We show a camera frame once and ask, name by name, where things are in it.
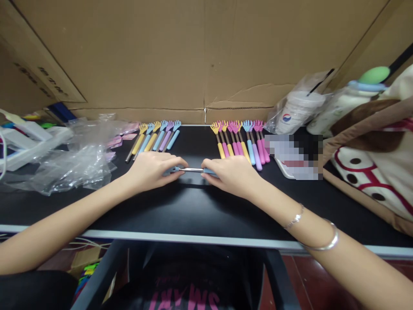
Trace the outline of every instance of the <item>wrist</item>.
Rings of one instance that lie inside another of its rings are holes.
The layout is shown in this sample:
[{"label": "wrist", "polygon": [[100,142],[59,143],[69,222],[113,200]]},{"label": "wrist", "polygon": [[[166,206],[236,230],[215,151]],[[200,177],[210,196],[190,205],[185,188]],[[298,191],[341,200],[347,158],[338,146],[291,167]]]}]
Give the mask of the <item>wrist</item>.
[{"label": "wrist", "polygon": [[283,193],[278,188],[262,179],[261,182],[257,183],[251,198],[248,200],[260,209],[263,209],[266,205],[275,205],[278,201],[277,197],[280,194]]},{"label": "wrist", "polygon": [[117,191],[117,193],[122,196],[123,200],[129,199],[142,192],[140,187],[134,185],[126,174],[113,180],[110,184],[112,184],[113,190]]}]

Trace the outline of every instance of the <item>plastic bag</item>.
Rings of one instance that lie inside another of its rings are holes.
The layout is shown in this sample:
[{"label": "plastic bag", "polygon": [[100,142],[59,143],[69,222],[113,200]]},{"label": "plastic bag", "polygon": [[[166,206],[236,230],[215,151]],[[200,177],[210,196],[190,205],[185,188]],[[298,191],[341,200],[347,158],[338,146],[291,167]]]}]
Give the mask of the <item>plastic bag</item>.
[{"label": "plastic bag", "polygon": [[108,143],[124,133],[128,124],[115,121],[114,115],[101,115],[97,121],[86,118],[70,121],[67,127],[73,131],[73,137],[68,142],[68,151],[50,150],[46,156],[34,160],[39,166],[33,174],[8,173],[5,182],[13,188],[47,196],[79,186],[100,189],[110,183],[111,172],[116,169],[111,162],[115,154],[108,150]]},{"label": "plastic bag", "polygon": [[322,109],[328,95],[322,91],[330,78],[324,80],[316,90],[310,91],[321,82],[328,72],[318,72],[306,75],[280,100],[270,111],[265,129],[276,134],[293,134],[300,126],[310,121]]}]

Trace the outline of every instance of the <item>silver bracelet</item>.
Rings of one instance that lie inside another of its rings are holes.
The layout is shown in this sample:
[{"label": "silver bracelet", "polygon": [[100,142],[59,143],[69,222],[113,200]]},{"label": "silver bracelet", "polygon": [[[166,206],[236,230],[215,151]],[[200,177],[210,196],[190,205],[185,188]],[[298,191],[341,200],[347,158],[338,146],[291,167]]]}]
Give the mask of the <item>silver bracelet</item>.
[{"label": "silver bracelet", "polygon": [[312,248],[309,247],[308,245],[302,244],[301,242],[299,242],[299,244],[301,244],[304,248],[308,249],[308,250],[312,250],[312,251],[327,251],[330,250],[332,248],[335,247],[335,245],[338,243],[339,241],[339,230],[337,229],[337,227],[334,225],[334,223],[330,222],[329,220],[325,219],[327,222],[330,223],[331,226],[333,226],[334,229],[334,238],[332,239],[332,241],[329,243],[329,245],[326,245],[325,247],[321,247],[321,248]]},{"label": "silver bracelet", "polygon": [[301,213],[297,214],[296,217],[286,226],[284,226],[284,229],[290,229],[295,223],[298,223],[301,219],[302,214],[304,213],[304,206],[301,205]]}]

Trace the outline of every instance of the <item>cardboard wall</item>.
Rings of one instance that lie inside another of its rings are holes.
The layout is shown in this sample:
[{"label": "cardboard wall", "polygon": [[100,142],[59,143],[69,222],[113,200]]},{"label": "cardboard wall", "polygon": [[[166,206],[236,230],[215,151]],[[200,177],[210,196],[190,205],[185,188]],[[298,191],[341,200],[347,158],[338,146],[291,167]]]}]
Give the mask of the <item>cardboard wall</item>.
[{"label": "cardboard wall", "polygon": [[[367,46],[380,31],[413,20],[406,3],[14,0],[86,99],[67,103],[76,116],[174,115],[187,124],[234,115],[265,119],[306,73],[339,68],[339,80],[353,79],[364,64],[358,57],[375,52]],[[394,39],[380,49],[396,45],[403,43]],[[381,59],[392,62],[394,53]]]},{"label": "cardboard wall", "polygon": [[[413,1],[390,1],[329,86],[341,88],[370,68],[391,65],[412,42]],[[390,84],[401,72],[395,72],[386,83]]]},{"label": "cardboard wall", "polygon": [[43,85],[23,63],[19,66],[15,63],[18,64],[9,51],[0,45],[0,108],[25,114],[56,102],[54,98],[45,96],[40,90]]}]

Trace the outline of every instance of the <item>plastic bottle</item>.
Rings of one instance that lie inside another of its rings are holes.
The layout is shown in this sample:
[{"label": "plastic bottle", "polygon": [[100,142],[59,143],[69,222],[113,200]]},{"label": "plastic bottle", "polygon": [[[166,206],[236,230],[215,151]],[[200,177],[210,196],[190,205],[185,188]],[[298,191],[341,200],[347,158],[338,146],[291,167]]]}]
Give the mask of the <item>plastic bottle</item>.
[{"label": "plastic bottle", "polygon": [[276,134],[295,133],[305,120],[324,104],[325,100],[326,97],[318,93],[308,95],[308,91],[290,92],[278,119]]},{"label": "plastic bottle", "polygon": [[340,93],[333,96],[314,120],[308,124],[307,131],[311,134],[322,134],[325,138],[331,136],[330,127],[354,108],[367,103],[371,97],[387,89],[380,84],[390,73],[388,67],[376,67],[365,72],[358,81],[350,81]]}]

